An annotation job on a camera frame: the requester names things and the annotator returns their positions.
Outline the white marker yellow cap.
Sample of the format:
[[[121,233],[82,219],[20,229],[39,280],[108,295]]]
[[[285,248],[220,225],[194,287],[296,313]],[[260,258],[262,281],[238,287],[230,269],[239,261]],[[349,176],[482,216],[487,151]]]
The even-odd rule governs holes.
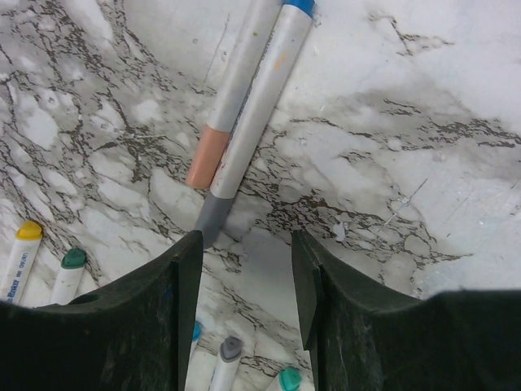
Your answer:
[[[1,282],[2,301],[20,303],[42,236],[42,227],[34,221],[24,222],[16,232]]]

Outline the white marker grey cap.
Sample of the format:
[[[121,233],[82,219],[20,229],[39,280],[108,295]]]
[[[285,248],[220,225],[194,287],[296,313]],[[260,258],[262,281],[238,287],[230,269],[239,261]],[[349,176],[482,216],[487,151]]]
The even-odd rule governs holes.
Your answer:
[[[211,247],[220,234],[261,135],[294,67],[313,22],[313,1],[281,1],[265,51],[211,185],[195,228]]]

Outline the white marker light pink cap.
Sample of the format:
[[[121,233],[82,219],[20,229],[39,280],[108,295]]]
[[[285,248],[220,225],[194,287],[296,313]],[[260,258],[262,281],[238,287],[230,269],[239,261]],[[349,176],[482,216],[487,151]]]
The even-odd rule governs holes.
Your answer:
[[[189,187],[211,185],[281,9],[281,1],[250,2],[186,176]]]

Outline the white marker teal cap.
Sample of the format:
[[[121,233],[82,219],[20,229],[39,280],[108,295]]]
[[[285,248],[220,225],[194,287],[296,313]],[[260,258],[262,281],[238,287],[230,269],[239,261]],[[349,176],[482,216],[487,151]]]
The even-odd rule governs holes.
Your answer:
[[[302,381],[300,371],[286,367],[269,383],[265,391],[298,391]]]

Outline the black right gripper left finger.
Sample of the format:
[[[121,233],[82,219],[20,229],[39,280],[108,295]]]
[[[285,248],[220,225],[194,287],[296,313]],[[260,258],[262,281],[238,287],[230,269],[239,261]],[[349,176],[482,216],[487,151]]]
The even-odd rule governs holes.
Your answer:
[[[203,265],[191,231],[67,305],[1,305],[4,390],[182,390]]]

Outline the white marker light blue cap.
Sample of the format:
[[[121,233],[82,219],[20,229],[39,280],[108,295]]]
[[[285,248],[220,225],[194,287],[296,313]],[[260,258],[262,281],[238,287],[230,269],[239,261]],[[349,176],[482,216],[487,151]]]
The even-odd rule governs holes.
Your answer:
[[[209,391],[230,391],[232,389],[242,355],[243,342],[238,337],[228,336],[223,340],[217,355]]]

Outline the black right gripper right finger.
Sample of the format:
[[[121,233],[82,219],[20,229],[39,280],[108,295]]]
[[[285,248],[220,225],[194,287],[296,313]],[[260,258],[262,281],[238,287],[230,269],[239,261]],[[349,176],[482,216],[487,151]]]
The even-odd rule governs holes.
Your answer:
[[[292,235],[291,262],[316,389],[519,389],[519,291],[422,301],[344,263],[306,231]]]

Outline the white marker green cap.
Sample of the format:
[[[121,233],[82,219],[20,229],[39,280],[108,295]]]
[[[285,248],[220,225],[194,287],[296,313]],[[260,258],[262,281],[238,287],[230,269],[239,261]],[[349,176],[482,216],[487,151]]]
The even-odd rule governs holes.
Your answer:
[[[71,248],[64,255],[51,293],[51,305],[67,305],[74,299],[85,265],[86,254],[82,249]]]

